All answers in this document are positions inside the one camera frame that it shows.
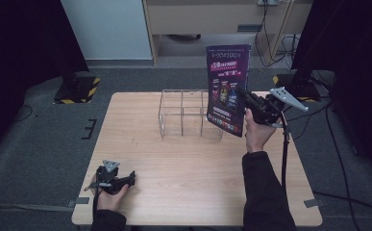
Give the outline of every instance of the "black jacket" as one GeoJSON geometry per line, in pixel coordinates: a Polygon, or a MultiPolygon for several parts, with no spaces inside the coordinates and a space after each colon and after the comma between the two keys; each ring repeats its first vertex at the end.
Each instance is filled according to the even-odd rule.
{"type": "MultiPolygon", "coordinates": [[[[276,178],[266,152],[247,153],[242,158],[246,204],[243,226],[246,231],[296,230],[285,191],[276,178]]],[[[118,213],[98,210],[91,230],[124,230],[126,218],[118,213]]]]}

